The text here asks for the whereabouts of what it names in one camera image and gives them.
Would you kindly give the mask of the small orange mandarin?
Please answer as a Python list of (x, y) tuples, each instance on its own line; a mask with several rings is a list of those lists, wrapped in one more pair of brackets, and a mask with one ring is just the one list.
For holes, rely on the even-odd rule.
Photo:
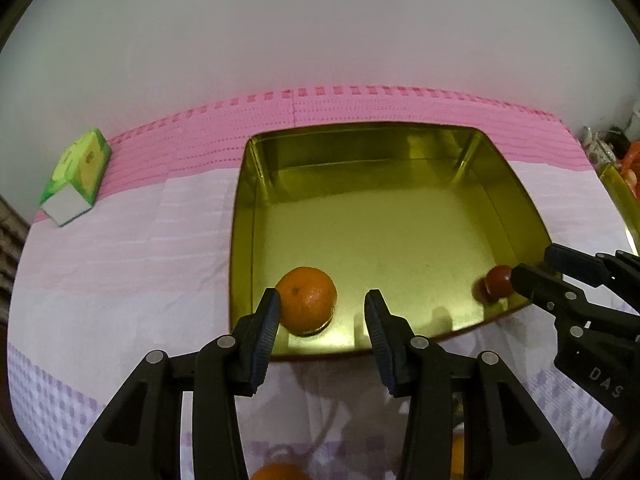
[(326, 272), (299, 266), (278, 281), (280, 323), (296, 336), (321, 332), (332, 321), (337, 302), (334, 281)]

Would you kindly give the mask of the red toffee tin box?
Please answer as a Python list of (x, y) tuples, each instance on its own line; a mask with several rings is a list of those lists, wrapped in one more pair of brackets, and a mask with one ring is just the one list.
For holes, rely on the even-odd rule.
[(423, 336), (446, 339), (525, 306), (488, 304), (495, 266), (542, 266), (551, 238), (503, 154), (470, 127), (363, 122), (247, 141), (233, 207), (229, 316), (299, 266), (328, 274), (332, 321), (314, 336), (279, 330), (278, 360), (363, 353), (367, 292)]

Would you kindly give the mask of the rattan chair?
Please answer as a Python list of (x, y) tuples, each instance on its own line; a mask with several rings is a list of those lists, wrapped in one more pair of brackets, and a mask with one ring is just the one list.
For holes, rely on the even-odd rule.
[(18, 263), (26, 242), (29, 224), (0, 198), (0, 302), (1, 323), (8, 324), (10, 303)]

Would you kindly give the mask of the large yellow orange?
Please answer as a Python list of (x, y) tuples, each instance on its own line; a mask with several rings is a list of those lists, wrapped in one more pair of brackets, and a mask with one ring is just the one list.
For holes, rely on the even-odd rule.
[(464, 434), (455, 432), (451, 442), (451, 469), (450, 479), (461, 480), (464, 478)]

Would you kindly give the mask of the green tissue box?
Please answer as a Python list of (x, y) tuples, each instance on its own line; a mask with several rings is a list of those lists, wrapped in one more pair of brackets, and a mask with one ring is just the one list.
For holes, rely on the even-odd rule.
[(66, 148), (39, 201), (40, 209), (57, 226), (65, 226), (93, 208), (111, 154), (110, 144), (98, 128)]

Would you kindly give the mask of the clutter beside table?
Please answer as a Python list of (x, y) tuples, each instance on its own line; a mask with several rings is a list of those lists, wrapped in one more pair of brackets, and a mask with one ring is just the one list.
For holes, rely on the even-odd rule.
[(602, 174), (613, 169), (634, 194), (639, 188), (639, 103), (634, 104), (631, 115), (623, 127), (611, 126), (604, 130), (582, 128), (580, 144), (591, 166)]

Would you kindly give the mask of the gold tin lid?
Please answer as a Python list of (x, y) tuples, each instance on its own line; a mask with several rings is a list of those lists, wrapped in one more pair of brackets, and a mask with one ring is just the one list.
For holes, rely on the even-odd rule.
[(613, 204), (624, 220), (632, 252), (638, 256), (640, 243), (639, 202), (612, 165), (603, 165), (597, 170), (597, 173), (606, 192), (608, 192)]

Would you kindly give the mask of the red tomato with stem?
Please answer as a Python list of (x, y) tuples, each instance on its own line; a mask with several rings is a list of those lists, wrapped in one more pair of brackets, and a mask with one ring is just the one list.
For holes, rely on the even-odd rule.
[(511, 283), (512, 268), (502, 264), (494, 266), (485, 275), (483, 283), (486, 296), (491, 302), (496, 302), (503, 298), (508, 298), (514, 293)]

